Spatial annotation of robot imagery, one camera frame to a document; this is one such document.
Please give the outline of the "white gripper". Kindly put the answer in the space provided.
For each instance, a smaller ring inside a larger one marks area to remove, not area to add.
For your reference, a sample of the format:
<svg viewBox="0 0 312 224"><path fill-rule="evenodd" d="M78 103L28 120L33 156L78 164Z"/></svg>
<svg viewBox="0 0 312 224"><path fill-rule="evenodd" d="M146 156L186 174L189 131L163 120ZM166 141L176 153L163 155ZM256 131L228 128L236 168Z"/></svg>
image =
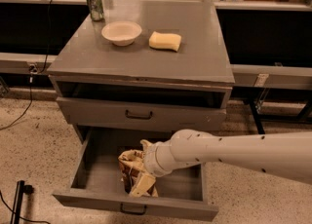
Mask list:
<svg viewBox="0 0 312 224"><path fill-rule="evenodd" d="M155 197L155 177L163 177L177 169L177 161L171 152L170 142L151 143L143 139L140 144L144 153L144 167L153 176L142 172L137 176L132 176L130 195L137 198L142 196Z"/></svg>

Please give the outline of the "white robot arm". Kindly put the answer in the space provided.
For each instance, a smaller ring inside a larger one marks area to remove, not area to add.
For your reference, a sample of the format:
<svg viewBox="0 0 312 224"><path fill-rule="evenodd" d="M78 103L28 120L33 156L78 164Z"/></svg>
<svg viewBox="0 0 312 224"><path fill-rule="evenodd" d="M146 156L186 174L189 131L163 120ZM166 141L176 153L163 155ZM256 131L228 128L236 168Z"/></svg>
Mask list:
<svg viewBox="0 0 312 224"><path fill-rule="evenodd" d="M312 132L215 136L202 131L177 131L169 140L154 144L143 140L143 160L131 190L140 197L158 177L176 169L207 162L266 172L303 182L312 182Z"/></svg>

